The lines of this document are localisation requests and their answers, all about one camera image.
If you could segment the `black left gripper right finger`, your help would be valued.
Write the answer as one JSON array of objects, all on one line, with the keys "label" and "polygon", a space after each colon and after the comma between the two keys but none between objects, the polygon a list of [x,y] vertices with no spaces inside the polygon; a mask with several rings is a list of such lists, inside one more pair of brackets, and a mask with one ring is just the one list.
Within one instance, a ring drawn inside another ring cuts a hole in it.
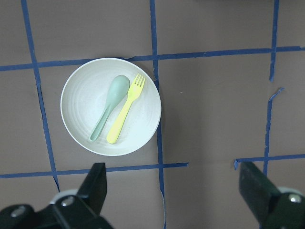
[{"label": "black left gripper right finger", "polygon": [[288,187],[276,187],[252,162],[240,165],[239,191],[263,229],[303,229],[305,196]]}]

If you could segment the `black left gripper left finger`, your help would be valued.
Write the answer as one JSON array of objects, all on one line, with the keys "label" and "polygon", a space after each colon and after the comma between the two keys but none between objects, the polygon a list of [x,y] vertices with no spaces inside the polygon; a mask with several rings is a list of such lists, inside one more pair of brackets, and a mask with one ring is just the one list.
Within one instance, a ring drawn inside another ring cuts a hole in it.
[{"label": "black left gripper left finger", "polygon": [[107,195],[104,163],[95,163],[80,188],[57,194],[40,211],[31,205],[11,205],[0,212],[2,229],[110,229],[100,216]]}]

